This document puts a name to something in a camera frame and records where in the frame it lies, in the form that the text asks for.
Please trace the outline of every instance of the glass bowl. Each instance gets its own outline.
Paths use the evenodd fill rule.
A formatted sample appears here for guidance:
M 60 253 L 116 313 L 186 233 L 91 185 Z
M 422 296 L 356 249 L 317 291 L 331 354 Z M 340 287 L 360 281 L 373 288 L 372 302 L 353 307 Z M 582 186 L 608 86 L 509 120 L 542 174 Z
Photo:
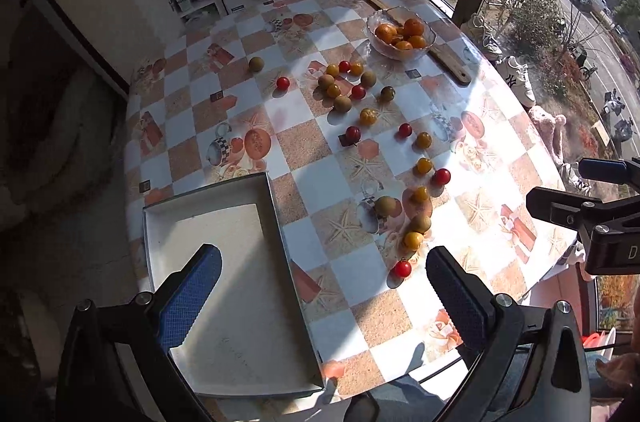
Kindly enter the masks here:
M 371 42 L 374 49 L 376 49 L 382 56 L 390 57 L 391 59 L 397 59 L 399 61 L 414 61 L 420 56 L 424 56 L 427 51 L 433 46 L 436 41 L 436 33 L 420 16 L 410 11 L 407 8 L 393 8 L 389 9 L 392 12 L 393 18 L 388 11 L 376 11 L 369 18 L 367 18 L 367 27 L 365 33 L 367 38 Z M 399 50 L 393 45 L 389 45 L 380 40 L 375 34 L 376 27 L 380 24 L 391 24 L 398 26 L 404 24 L 409 18 L 416 18 L 424 25 L 424 34 L 422 35 L 427 42 L 427 46 L 424 48 L 412 48 L 410 50 Z

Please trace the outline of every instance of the blue gripper pad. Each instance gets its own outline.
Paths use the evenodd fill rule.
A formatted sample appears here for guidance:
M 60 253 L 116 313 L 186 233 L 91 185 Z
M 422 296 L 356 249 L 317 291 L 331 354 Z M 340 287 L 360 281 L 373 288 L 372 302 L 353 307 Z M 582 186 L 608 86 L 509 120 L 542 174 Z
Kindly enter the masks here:
M 203 247 L 204 255 L 160 312 L 158 342 L 165 352 L 182 344 L 222 273 L 220 250 L 213 245 Z
M 466 273 L 442 245 L 427 254 L 427 277 L 465 346 L 484 349 L 493 329 L 493 295 L 478 276 Z

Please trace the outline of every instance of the white tray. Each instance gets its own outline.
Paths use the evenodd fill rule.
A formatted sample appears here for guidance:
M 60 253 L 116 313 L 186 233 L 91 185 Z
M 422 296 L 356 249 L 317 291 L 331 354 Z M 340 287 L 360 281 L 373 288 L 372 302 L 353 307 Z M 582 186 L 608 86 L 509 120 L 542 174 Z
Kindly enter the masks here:
M 276 396 L 324 387 L 265 173 L 151 205 L 144 224 L 153 290 L 203 243 L 222 253 L 220 280 L 183 344 L 170 351 L 194 392 Z

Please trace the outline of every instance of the black cable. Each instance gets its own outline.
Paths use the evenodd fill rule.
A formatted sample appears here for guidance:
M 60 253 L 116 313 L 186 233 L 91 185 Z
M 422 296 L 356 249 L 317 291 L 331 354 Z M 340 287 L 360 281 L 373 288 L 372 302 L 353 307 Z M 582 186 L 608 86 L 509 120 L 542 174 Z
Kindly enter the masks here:
M 607 350 L 607 348 L 618 348 L 619 346 L 627 346 L 627 345 L 628 345 L 628 342 L 614 342 L 613 344 L 605 344 L 604 346 L 596 346 L 594 348 L 585 348 L 584 351 L 585 352 L 598 352 L 600 350 Z M 516 353 L 517 354 L 522 354 L 522 353 L 525 354 L 527 352 L 529 352 L 529 349 L 527 347 L 525 347 L 525 346 L 518 346 L 516 348 Z M 444 372 L 445 370 L 449 370 L 450 367 L 452 367 L 454 364 L 456 364 L 460 360 L 462 360 L 462 357 L 455 358 L 450 363 L 448 363 L 445 366 L 443 366 L 441 369 L 436 370 L 435 372 L 431 373 L 430 375 L 427 375 L 424 379 L 419 380 L 418 383 L 422 384 L 424 382 L 427 382 L 429 379 L 432 379 L 433 377 L 439 375 L 440 373 Z

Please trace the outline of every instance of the shelf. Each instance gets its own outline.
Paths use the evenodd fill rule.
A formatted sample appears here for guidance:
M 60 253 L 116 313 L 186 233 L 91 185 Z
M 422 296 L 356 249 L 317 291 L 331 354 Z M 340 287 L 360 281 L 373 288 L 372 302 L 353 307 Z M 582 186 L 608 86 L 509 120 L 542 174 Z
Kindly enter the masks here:
M 192 12 L 199 11 L 200 9 L 210 6 L 211 4 L 214 4 L 214 3 L 215 2 L 213 0 L 203 0 L 201 2 L 198 2 L 197 4 L 194 4 L 193 7 L 189 9 L 189 11 L 179 12 L 178 16 L 180 16 L 181 18 L 184 18 L 185 16 L 189 16 Z

